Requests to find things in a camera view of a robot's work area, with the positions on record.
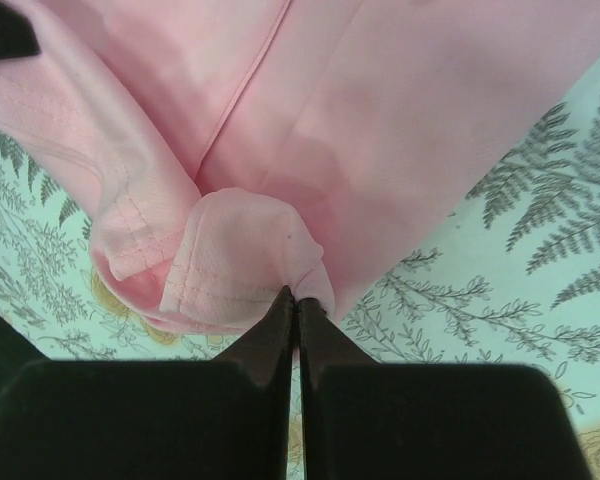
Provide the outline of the pink t-shirt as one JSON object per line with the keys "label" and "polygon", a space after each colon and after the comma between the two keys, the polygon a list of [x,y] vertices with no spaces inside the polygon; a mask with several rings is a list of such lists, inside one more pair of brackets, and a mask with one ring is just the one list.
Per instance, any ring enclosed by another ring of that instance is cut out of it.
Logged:
{"label": "pink t-shirt", "polygon": [[600,57],[600,1],[1,2],[40,53],[0,61],[0,131],[175,332],[283,287],[342,318]]}

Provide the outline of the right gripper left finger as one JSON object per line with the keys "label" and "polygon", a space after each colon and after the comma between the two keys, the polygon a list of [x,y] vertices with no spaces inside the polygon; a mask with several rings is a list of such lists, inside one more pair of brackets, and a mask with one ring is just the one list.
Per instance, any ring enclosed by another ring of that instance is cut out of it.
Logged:
{"label": "right gripper left finger", "polygon": [[0,479],[282,479],[294,299],[206,361],[52,361],[0,394]]}

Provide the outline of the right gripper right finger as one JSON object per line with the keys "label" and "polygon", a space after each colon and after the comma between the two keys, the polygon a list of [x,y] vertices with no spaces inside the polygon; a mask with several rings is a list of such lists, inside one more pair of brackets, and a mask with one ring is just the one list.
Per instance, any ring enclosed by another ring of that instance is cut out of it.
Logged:
{"label": "right gripper right finger", "polygon": [[558,391],[521,364],[380,363],[297,306],[310,479],[588,479]]}

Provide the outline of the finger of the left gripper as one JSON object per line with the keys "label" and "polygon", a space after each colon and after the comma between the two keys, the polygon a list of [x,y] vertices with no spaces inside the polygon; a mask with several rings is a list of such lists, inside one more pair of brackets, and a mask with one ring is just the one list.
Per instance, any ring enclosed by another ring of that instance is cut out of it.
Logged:
{"label": "finger of the left gripper", "polygon": [[0,1],[0,61],[34,57],[39,53],[30,21]]}

